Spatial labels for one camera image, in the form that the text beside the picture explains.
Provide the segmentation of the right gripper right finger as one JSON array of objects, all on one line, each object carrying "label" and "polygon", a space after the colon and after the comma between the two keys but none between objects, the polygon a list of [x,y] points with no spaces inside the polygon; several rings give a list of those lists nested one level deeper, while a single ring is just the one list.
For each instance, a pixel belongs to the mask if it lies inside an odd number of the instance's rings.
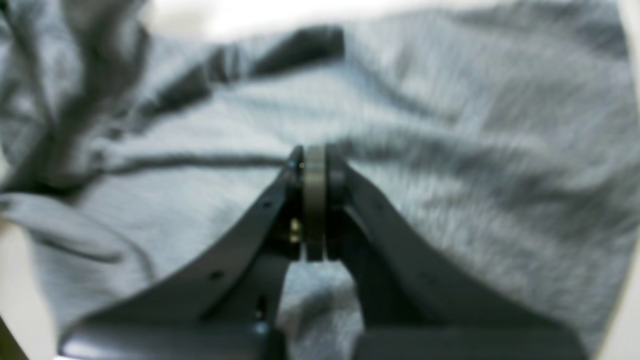
[{"label": "right gripper right finger", "polygon": [[459,269],[338,151],[326,155],[326,246],[365,324],[354,360],[585,360],[575,333]]}]

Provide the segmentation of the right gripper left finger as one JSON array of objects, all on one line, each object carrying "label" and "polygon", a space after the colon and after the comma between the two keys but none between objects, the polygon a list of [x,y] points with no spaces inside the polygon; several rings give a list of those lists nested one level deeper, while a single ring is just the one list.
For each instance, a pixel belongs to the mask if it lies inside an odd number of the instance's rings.
[{"label": "right gripper left finger", "polygon": [[300,258],[297,146],[215,244],[165,280],[72,326],[60,360],[287,360],[276,326],[290,263]]}]

